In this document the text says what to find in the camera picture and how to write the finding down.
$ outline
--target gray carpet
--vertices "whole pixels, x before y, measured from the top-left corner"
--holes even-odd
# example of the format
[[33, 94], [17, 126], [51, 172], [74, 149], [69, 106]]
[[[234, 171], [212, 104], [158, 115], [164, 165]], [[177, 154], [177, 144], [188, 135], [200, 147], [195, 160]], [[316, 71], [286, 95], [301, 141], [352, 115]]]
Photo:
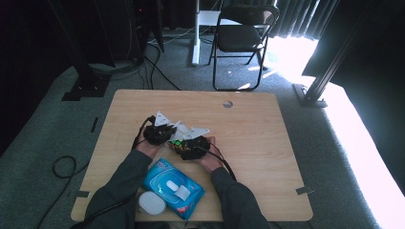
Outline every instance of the gray carpet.
[[[197, 67], [191, 66], [192, 47], [193, 41], [190, 39], [177, 39], [165, 44], [166, 52], [161, 55], [158, 67], [182, 90], [213, 91], [212, 66], [205, 65], [210, 45], [202, 43], [201, 65]], [[147, 48], [146, 56], [150, 60], [156, 61], [157, 54], [153, 47]], [[269, 55], [270, 65], [275, 58]], [[243, 76], [248, 74], [246, 66], [241, 66], [234, 71], [235, 78], [232, 79], [237, 86], [245, 84], [246, 77]], [[302, 66], [292, 68], [296, 68], [298, 73], [302, 71]], [[66, 178], [53, 175], [53, 163], [61, 156], [73, 156], [77, 170], [84, 166], [92, 156], [115, 91], [150, 88], [150, 83], [146, 84], [144, 78], [151, 71], [152, 66], [145, 61], [145, 65], [134, 72], [114, 74], [104, 97], [82, 98], [76, 102], [61, 101], [63, 94], [75, 83], [75, 69], [68, 69], [55, 80], [30, 121], [0, 158], [1, 229], [37, 226], [68, 182]], [[156, 70], [153, 80], [155, 90], [176, 90]], [[349, 101], [343, 90], [337, 91], [340, 92], [338, 96]], [[277, 96], [303, 180], [314, 190], [309, 194], [314, 213], [310, 225], [315, 229], [379, 228], [352, 177], [352, 169], [324, 109], [301, 107], [291, 82], [279, 72], [265, 78], [254, 92]], [[56, 165], [56, 170], [63, 176], [72, 169], [73, 162], [69, 159], [63, 159]], [[70, 212], [75, 201], [74, 193], [79, 189], [83, 177], [84, 172], [73, 177], [40, 228], [69, 228], [74, 223]], [[310, 228], [306, 222], [277, 224], [284, 229]]]

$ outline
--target black stand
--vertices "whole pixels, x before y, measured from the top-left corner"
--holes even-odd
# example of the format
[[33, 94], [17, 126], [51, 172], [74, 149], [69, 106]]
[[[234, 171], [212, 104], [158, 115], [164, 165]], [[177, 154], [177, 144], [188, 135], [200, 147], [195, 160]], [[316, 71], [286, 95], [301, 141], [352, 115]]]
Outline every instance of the black stand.
[[[317, 85], [315, 82], [311, 84], [311, 87]], [[319, 96], [322, 94], [322, 92], [315, 97], [312, 97], [311, 94], [317, 94], [315, 92], [312, 92], [309, 94], [309, 89], [311, 87], [304, 86], [303, 84], [293, 84], [295, 92], [297, 93], [298, 99], [300, 100], [301, 106], [303, 107], [315, 107], [315, 108], [326, 108], [328, 107], [327, 102], [324, 99], [319, 99]]]
[[78, 101], [82, 96], [104, 96], [111, 75], [95, 73], [90, 68], [59, 0], [48, 0], [48, 3], [62, 29], [62, 43], [79, 76], [71, 92], [66, 93], [62, 101]]
[[355, 39], [358, 37], [358, 34], [360, 33], [360, 27], [364, 23], [366, 12], [370, 7], [371, 2], [372, 1], [369, 1], [368, 5], [357, 19], [356, 23], [352, 27], [352, 30], [349, 32], [345, 42], [337, 52], [336, 56], [331, 61], [325, 74], [316, 77], [308, 90], [306, 89], [305, 86], [301, 84], [294, 84], [294, 89], [301, 102], [301, 106], [320, 107], [320, 108], [325, 108], [328, 106], [326, 101], [324, 101], [323, 99], [319, 100], [319, 97], [322, 95], [322, 92], [325, 90], [331, 78], [338, 70], [340, 64], [345, 59], [347, 53], [351, 50], [352, 44], [354, 43]]

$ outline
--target person's right hand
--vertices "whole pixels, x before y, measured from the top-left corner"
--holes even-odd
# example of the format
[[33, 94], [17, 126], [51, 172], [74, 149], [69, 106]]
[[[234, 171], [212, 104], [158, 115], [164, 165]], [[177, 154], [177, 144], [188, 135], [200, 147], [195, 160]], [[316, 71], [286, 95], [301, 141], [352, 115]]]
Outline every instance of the person's right hand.
[[[211, 143], [209, 151], [221, 157], [220, 152], [218, 152], [217, 148], [213, 146], [215, 145], [215, 136], [209, 136], [206, 139]], [[218, 168], [224, 167], [223, 163], [219, 159], [209, 153], [206, 153], [203, 157], [201, 157], [200, 159], [195, 159], [194, 161], [200, 164], [208, 174], [211, 174]]]

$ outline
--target dark sleeve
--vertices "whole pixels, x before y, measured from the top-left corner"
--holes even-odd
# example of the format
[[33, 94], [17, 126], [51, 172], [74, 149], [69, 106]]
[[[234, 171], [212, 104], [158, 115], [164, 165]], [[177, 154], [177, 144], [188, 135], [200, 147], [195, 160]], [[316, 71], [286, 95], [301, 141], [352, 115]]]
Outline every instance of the dark sleeve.
[[132, 150], [118, 166], [107, 184], [93, 195], [87, 210], [86, 218], [93, 213], [118, 203], [132, 196], [130, 201], [114, 210], [96, 218], [86, 228], [134, 228], [137, 200], [135, 193], [142, 184], [152, 158]]
[[213, 171], [211, 181], [221, 201], [225, 228], [270, 228], [253, 193], [233, 180], [225, 168]]

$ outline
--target cable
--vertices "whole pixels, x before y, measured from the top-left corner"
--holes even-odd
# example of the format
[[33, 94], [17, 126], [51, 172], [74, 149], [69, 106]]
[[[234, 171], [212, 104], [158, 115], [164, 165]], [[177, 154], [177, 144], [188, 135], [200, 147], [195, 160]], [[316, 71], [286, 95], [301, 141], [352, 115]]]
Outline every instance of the cable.
[[312, 224], [310, 224], [309, 220], [307, 221], [307, 225], [309, 226], [310, 229], [313, 229]]
[[157, 46], [155, 46], [155, 45], [151, 45], [151, 44], [148, 44], [149, 46], [152, 46], [153, 48], [155, 48], [157, 51], [158, 51], [158, 58], [157, 58], [157, 60], [156, 60], [156, 63], [153, 63], [152, 62], [152, 60], [150, 60], [146, 55], [144, 56], [145, 57], [145, 59], [147, 60], [147, 61], [149, 61], [154, 67], [153, 67], [153, 70], [152, 70], [152, 72], [151, 72], [151, 79], [150, 79], [150, 81], [151, 81], [151, 90], [153, 90], [153, 71], [154, 71], [154, 69], [157, 69], [158, 71], [159, 71], [159, 73], [167, 80], [167, 82], [169, 82], [173, 87], [175, 87], [177, 90], [179, 90], [179, 91], [181, 91], [181, 89], [178, 87], [178, 86], [176, 86], [169, 78], [167, 78], [167, 76], [158, 68], [158, 66], [157, 66], [157, 63], [158, 63], [158, 61], [159, 61], [159, 59], [160, 59], [160, 54], [161, 54], [161, 52], [160, 52], [160, 49], [157, 47]]
[[[217, 0], [217, 1], [214, 3], [214, 5], [211, 7], [210, 11], [213, 11], [214, 8], [218, 5], [219, 2], [220, 2], [220, 0]], [[224, 1], [221, 0], [221, 4], [220, 4], [219, 9], [218, 9], [219, 11], [221, 11], [221, 8], [223, 7], [223, 3], [224, 3]], [[205, 33], [206, 31], [208, 31], [210, 28], [211, 28], [211, 26], [209, 26], [205, 31], [200, 32], [200, 35], [201, 35], [201, 34], [204, 34], [204, 33]], [[192, 30], [194, 30], [194, 29], [196, 29], [196, 27], [193, 27], [193, 28], [189, 29], [188, 31], [185, 31], [185, 32], [182, 33], [182, 34], [165, 35], [163, 38], [165, 38], [165, 37], [171, 38], [171, 36], [174, 36], [174, 37], [173, 37], [171, 40], [169, 40], [169, 41], [163, 42], [163, 44], [169, 44], [169, 43], [171, 43], [171, 42], [173, 42], [173, 41], [175, 41], [175, 40], [177, 40], [177, 39], [179, 39], [179, 38], [181, 38], [181, 37], [184, 37], [184, 36], [186, 36], [187, 34], [189, 34], [189, 33], [190, 33]], [[154, 45], [157, 44], [157, 43], [156, 43], [156, 39], [152, 39], [152, 40], [149, 41], [148, 43], [149, 43], [149, 44], [154, 44]]]
[[[145, 120], [145, 121], [142, 123], [142, 125], [140, 126], [139, 132], [138, 132], [137, 136], [135, 137], [134, 144], [133, 144], [133, 146], [132, 146], [133, 149], [135, 149], [141, 142], [143, 142], [144, 140], [146, 140], [146, 139], [144, 139], [144, 140], [138, 142], [138, 141], [139, 141], [140, 134], [141, 134], [141, 132], [142, 132], [142, 130], [143, 130], [143, 128], [144, 128], [146, 122], [148, 122], [148, 121], [150, 120], [150, 118], [151, 118], [151, 117], [146, 118], [146, 120]], [[103, 208], [103, 209], [101, 209], [101, 210], [99, 210], [99, 211], [93, 213], [93, 214], [90, 215], [89, 217], [85, 218], [82, 222], [79, 222], [79, 223], [74, 224], [74, 225], [71, 227], [71, 229], [82, 229], [82, 228], [84, 228], [84, 226], [86, 226], [87, 224], [91, 223], [91, 222], [92, 222], [93, 220], [95, 220], [97, 217], [99, 217], [99, 216], [101, 216], [101, 215], [103, 215], [103, 214], [105, 214], [105, 213], [108, 213], [108, 212], [110, 212], [111, 210], [114, 210], [114, 209], [116, 209], [116, 208], [118, 208], [118, 207], [120, 207], [120, 206], [122, 206], [122, 205], [128, 203], [128, 202], [131, 200], [131, 198], [132, 198], [136, 193], [137, 193], [137, 192], [135, 192], [134, 194], [130, 195], [128, 198], [125, 198], [125, 199], [122, 200], [122, 201], [113, 203], [113, 204], [111, 204], [111, 205], [109, 205], [109, 206], [107, 206], [107, 207], [105, 207], [105, 208]]]
[[272, 222], [277, 228], [283, 229], [277, 222]]
[[140, 64], [141, 63], [139, 63], [139, 61], [137, 59], [134, 59], [134, 60], [131, 60], [129, 65], [123, 66], [121, 68], [114, 68], [112, 70], [102, 70], [102, 69], [98, 69], [98, 68], [92, 67], [92, 66], [91, 66], [91, 68], [96, 73], [130, 73], [133, 70], [138, 69]]
[[132, 36], [133, 36], [133, 34], [132, 34], [131, 12], [130, 12], [131, 7], [129, 6], [129, 2], [127, 2], [126, 0], [124, 2], [125, 2], [125, 6], [126, 6], [126, 9], [127, 9], [127, 13], [128, 13], [128, 23], [129, 23], [129, 47], [128, 47], [127, 55], [125, 57], [125, 60], [127, 60], [128, 57], [129, 57], [129, 53], [132, 50]]
[[216, 154], [214, 154], [214, 153], [212, 153], [212, 152], [210, 152], [210, 151], [208, 151], [208, 150], [205, 150], [203, 147], [200, 147], [200, 146], [195, 146], [195, 148], [198, 148], [198, 149], [200, 149], [200, 150], [206, 151], [208, 154], [211, 154], [212, 156], [214, 156], [214, 157], [216, 157], [218, 160], [220, 160], [220, 161], [225, 165], [225, 167], [226, 167], [227, 171], [229, 172], [230, 176], [231, 176], [235, 181], [238, 181], [238, 180], [236, 179], [235, 174], [233, 173], [232, 169], [230, 168], [229, 164], [228, 164], [227, 161], [224, 159], [223, 154], [221, 154], [220, 149], [218, 149], [218, 147], [215, 146], [214, 144], [212, 144], [211, 142], [209, 142], [209, 144], [212, 145], [213, 147], [215, 147], [215, 149], [217, 149], [217, 151], [218, 151], [218, 153], [220, 154], [220, 156], [217, 156]]
[[[59, 161], [61, 161], [62, 159], [70, 159], [73, 163], [74, 163], [74, 167], [71, 171], [71, 173], [67, 176], [62, 176], [60, 175], [57, 171], [56, 171], [56, 166], [59, 163]], [[82, 168], [80, 168], [78, 171], [76, 171], [76, 160], [74, 157], [72, 156], [61, 156], [60, 158], [58, 158], [56, 161], [53, 162], [53, 167], [52, 167], [52, 171], [53, 174], [58, 177], [58, 178], [66, 178], [68, 179], [68, 182], [66, 182], [65, 187], [62, 189], [62, 192], [60, 192], [59, 196], [55, 199], [55, 201], [51, 204], [51, 206], [48, 208], [48, 210], [45, 212], [44, 216], [42, 217], [42, 219], [39, 221], [38, 225], [36, 226], [37, 229], [40, 228], [40, 226], [42, 225], [45, 217], [51, 212], [51, 210], [53, 209], [53, 207], [56, 205], [56, 203], [59, 201], [59, 199], [62, 197], [62, 195], [66, 192], [66, 189], [68, 188], [69, 184], [72, 181], [72, 178], [78, 174], [80, 174], [84, 169], [87, 168], [87, 166], [89, 165], [90, 161], [87, 162]]]
[[131, 77], [131, 76], [133, 76], [133, 75], [139, 73], [139, 71], [140, 71], [140, 69], [137, 69], [137, 71], [134, 72], [134, 73], [130, 73], [130, 74], [125, 75], [125, 76], [123, 76], [123, 77], [121, 77], [121, 78], [112, 78], [112, 79], [110, 79], [110, 81], [119, 81], [119, 80], [127, 79], [127, 78], [129, 78], [129, 77]]
[[149, 81], [148, 81], [148, 68], [146, 67], [146, 64], [143, 62], [143, 69], [145, 70], [145, 77], [143, 77], [140, 72], [139, 72], [139, 76], [142, 79], [142, 88], [145, 89], [145, 82], [146, 82], [146, 86], [147, 89], [150, 89], [149, 87]]

